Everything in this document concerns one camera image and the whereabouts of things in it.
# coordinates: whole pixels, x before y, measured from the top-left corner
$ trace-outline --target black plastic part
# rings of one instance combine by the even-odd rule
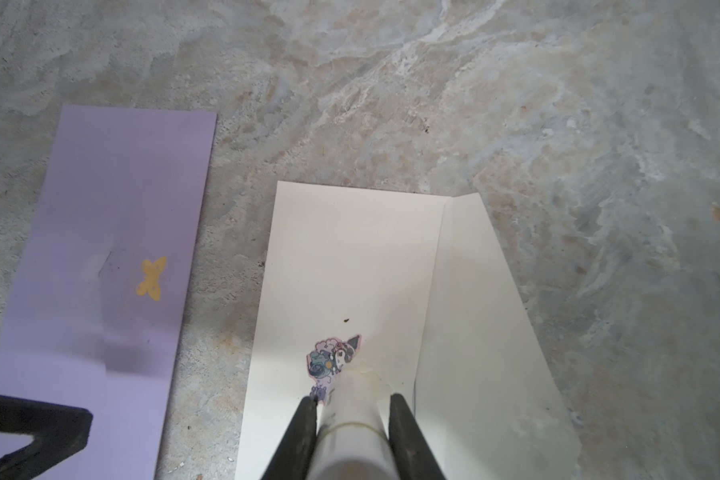
[[[32,443],[0,458],[0,480],[29,480],[78,453],[94,416],[85,408],[0,395],[0,432],[32,435]]]
[[[416,418],[399,393],[389,399],[389,446],[400,480],[445,480]]]
[[[262,480],[304,480],[317,440],[317,399],[302,398]]]

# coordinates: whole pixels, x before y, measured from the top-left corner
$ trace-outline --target kuromi sticker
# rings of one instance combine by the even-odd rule
[[[355,335],[346,342],[332,337],[315,344],[315,349],[307,355],[307,370],[309,376],[315,379],[310,393],[312,398],[325,402],[333,376],[352,361],[361,340],[360,335]]]

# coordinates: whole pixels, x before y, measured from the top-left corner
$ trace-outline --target white paper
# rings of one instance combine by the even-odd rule
[[[316,384],[316,343],[357,334],[385,426],[400,392],[448,478],[570,478],[580,445],[480,196],[278,182],[236,480]]]

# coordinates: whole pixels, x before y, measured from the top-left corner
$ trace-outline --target sticker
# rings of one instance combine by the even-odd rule
[[[309,394],[312,398],[325,402],[333,376],[352,361],[361,340],[360,335],[355,335],[346,342],[332,337],[315,344],[315,349],[307,355],[307,371],[315,379],[315,386]]]
[[[141,263],[141,271],[144,272],[144,282],[139,283],[139,286],[136,288],[136,294],[142,296],[144,293],[149,293],[150,298],[155,302],[160,300],[160,284],[157,283],[157,281],[165,267],[166,258],[164,256],[155,260],[154,264],[149,260],[144,260],[144,262]]]

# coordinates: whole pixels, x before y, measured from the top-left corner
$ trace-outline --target white cylinder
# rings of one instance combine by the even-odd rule
[[[333,379],[307,480],[399,480],[384,424],[362,373]]]

